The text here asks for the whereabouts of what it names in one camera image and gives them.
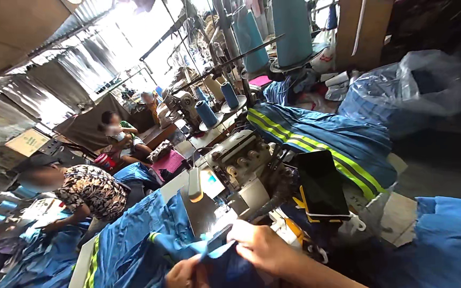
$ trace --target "pink cloth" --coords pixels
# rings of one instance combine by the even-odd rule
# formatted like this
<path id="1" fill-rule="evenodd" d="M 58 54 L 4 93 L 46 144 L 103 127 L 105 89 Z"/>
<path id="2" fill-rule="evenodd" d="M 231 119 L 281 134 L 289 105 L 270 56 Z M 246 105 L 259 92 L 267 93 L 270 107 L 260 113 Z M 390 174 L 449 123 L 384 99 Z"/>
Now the pink cloth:
<path id="1" fill-rule="evenodd" d="M 259 77 L 255 78 L 253 80 L 250 80 L 248 83 L 252 84 L 252 85 L 255 85 L 255 86 L 261 87 L 261 86 L 263 86 L 265 84 L 268 84 L 270 82 L 272 82 L 272 81 L 268 78 L 268 76 L 259 76 Z"/>
<path id="2" fill-rule="evenodd" d="M 152 164 L 152 169 L 156 171 L 159 178 L 164 181 L 161 176 L 160 169 L 167 169 L 170 173 L 174 173 L 181 166 L 184 157 L 175 149 L 170 150 L 170 154 L 163 156 L 156 163 Z"/>

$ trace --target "red bucket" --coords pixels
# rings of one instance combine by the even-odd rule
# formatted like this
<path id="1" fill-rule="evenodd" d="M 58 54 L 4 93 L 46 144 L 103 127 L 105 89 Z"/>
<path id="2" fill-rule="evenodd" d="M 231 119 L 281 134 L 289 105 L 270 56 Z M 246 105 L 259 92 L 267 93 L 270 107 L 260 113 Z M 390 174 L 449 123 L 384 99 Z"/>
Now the red bucket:
<path id="1" fill-rule="evenodd" d="M 101 153 L 99 157 L 95 159 L 94 163 L 107 171 L 111 171 L 117 165 L 106 153 Z"/>

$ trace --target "green shirt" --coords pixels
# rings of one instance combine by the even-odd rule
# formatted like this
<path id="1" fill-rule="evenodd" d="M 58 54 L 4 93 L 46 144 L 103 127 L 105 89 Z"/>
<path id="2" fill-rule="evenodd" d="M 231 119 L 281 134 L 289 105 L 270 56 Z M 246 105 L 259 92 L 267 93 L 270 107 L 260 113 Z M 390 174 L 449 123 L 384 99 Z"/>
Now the green shirt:
<path id="1" fill-rule="evenodd" d="M 124 120 L 120 121 L 120 127 L 122 127 L 122 128 L 134 128 L 133 125 L 129 124 L 129 122 L 124 121 Z"/>

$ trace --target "ceiling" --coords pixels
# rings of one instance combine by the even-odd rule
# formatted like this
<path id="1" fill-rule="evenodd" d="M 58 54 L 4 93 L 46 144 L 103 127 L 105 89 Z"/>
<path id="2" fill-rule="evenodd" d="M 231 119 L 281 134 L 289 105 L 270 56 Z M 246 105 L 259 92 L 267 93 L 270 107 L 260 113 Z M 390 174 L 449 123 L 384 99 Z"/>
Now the ceiling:
<path id="1" fill-rule="evenodd" d="M 25 60 L 76 7 L 67 0 L 0 0 L 0 69 Z"/>

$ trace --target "black cap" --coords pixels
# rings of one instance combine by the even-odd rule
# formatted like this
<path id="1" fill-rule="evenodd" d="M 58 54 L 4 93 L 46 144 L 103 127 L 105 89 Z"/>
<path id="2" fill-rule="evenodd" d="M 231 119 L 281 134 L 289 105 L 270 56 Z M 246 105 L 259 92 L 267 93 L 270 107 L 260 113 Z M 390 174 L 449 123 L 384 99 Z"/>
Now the black cap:
<path id="1" fill-rule="evenodd" d="M 13 170 L 16 171 L 17 173 L 22 173 L 26 170 L 37 168 L 37 167 L 42 167 L 42 166 L 48 166 L 53 163 L 62 163 L 60 158 L 58 157 L 53 157 L 51 155 L 33 155 L 29 157 L 28 159 L 22 161 L 17 165 Z"/>

